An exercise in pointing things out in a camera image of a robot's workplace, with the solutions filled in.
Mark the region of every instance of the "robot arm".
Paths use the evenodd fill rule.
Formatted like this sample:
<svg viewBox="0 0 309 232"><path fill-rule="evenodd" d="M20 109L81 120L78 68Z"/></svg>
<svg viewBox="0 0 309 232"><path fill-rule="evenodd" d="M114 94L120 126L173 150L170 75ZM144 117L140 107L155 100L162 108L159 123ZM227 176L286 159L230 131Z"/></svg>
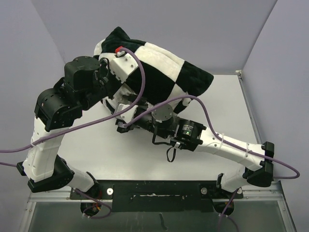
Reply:
<svg viewBox="0 0 309 232"><path fill-rule="evenodd" d="M144 107L139 106L136 114L132 118L125 118L124 122L131 121L144 111ZM214 154L243 165L232 173L224 173L218 176L217 187L220 189L234 192L236 189L248 184L259 187L268 187L271 185L271 181L273 180L272 162L263 157L252 155L249 151L273 158L273 143L265 142L262 145L249 144L216 133L219 138L229 141L233 145L238 145L244 148L245 151L239 150L219 140L214 136L210 128L174 115L172 107L168 104L155 109L150 114L144 115L131 125L131 127L122 128L121 123L124 122L118 119L117 130L119 132L127 132L133 129L132 126L135 125L152 132L154 134L153 143L156 145L159 143L155 142L155 137L159 136L164 139L170 139L169 143L161 142L160 144L168 144L176 149Z"/></svg>
<svg viewBox="0 0 309 232"><path fill-rule="evenodd" d="M118 52L116 58L100 63L92 57L77 57L65 65L65 76L53 88L42 92L35 107L31 143L70 128L83 110L90 109L105 97L113 95L138 68L134 58ZM58 156L63 135L34 145L24 162L18 163L21 174L30 180L32 192L59 189L64 186L87 192L96 183L90 173L81 172Z"/></svg>

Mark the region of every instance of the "screw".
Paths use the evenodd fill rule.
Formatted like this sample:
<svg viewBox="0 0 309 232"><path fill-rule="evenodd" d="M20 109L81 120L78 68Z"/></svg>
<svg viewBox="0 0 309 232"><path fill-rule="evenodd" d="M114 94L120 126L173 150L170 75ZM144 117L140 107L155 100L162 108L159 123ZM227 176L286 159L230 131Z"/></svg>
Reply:
<svg viewBox="0 0 309 232"><path fill-rule="evenodd" d="M204 195L207 194L207 188L202 188L201 193L204 194Z"/></svg>
<svg viewBox="0 0 309 232"><path fill-rule="evenodd" d="M106 192L107 192L107 195L111 196L114 190L112 188L108 188Z"/></svg>

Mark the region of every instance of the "checkered cloth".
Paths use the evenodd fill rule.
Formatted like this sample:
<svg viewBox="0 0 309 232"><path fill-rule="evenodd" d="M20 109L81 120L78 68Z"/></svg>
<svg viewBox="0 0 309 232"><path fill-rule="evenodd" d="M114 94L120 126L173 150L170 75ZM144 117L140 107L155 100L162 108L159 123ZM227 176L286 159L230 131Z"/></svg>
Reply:
<svg viewBox="0 0 309 232"><path fill-rule="evenodd" d="M213 75L210 73L152 43L131 39L120 27L96 45L94 57L111 60L115 58L115 49L120 46L130 49L140 59L146 74L143 97L147 98L150 105L185 94L199 96L212 83ZM119 92L138 94L140 87L140 71L136 69ZM178 114L189 102L190 99L176 100L170 105Z"/></svg>

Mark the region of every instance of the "white tabletop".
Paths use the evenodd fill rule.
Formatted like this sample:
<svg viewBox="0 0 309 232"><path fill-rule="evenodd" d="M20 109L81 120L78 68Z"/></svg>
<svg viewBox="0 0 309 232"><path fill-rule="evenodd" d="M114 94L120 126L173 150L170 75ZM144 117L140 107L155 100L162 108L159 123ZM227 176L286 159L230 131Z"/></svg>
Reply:
<svg viewBox="0 0 309 232"><path fill-rule="evenodd" d="M206 105L217 132L256 143L249 113L236 75L216 75L200 98ZM98 103L74 126L110 115ZM202 108L192 101L180 117L207 126ZM153 145L152 134L134 129L120 134L112 119L65 135L59 155L70 165L89 171L96 179L131 180L216 180L219 173L232 171L239 164L211 155L177 151L173 163L166 160L166 145Z"/></svg>

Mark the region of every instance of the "metal base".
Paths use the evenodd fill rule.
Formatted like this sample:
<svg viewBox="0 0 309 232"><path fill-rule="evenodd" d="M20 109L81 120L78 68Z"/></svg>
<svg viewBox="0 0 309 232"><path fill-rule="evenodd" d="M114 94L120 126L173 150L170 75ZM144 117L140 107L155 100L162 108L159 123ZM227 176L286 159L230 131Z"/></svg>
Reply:
<svg viewBox="0 0 309 232"><path fill-rule="evenodd" d="M132 181L99 180L98 199L111 200L113 212L213 212L214 199L231 193L216 188L216 181ZM236 199L243 198L242 193ZM71 200L85 198L73 189Z"/></svg>

